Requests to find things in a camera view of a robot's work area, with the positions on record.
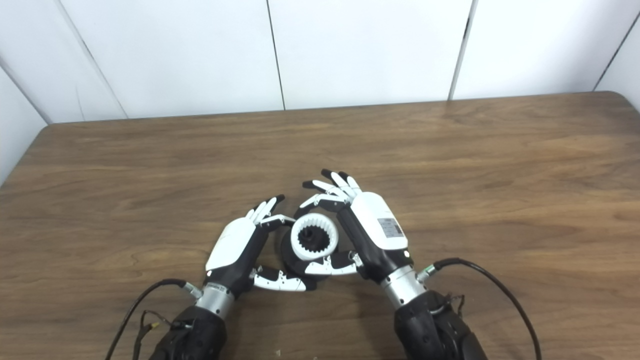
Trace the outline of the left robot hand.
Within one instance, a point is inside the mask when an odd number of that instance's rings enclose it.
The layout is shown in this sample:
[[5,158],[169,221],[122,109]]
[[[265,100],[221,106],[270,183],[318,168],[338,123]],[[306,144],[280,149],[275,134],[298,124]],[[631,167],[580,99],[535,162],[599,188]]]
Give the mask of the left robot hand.
[[278,292],[317,290],[314,280],[258,265],[270,234],[295,222],[289,216],[274,214],[284,199],[283,194],[268,198],[225,226],[206,261],[204,285],[224,288],[236,299],[253,287]]

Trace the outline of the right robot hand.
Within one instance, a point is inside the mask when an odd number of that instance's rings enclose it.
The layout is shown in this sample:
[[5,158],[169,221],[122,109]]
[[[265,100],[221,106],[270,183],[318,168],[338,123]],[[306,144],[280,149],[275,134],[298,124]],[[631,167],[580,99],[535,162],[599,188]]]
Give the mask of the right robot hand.
[[307,180],[306,189],[316,189],[295,212],[295,219],[321,207],[334,212],[343,232],[354,249],[331,255],[314,255],[311,260],[299,260],[294,268],[306,276],[350,275],[358,272],[365,280],[380,283],[393,272],[412,268],[407,239],[397,218],[386,201],[377,193],[363,191],[356,180],[343,171],[323,169],[321,174],[331,180]]

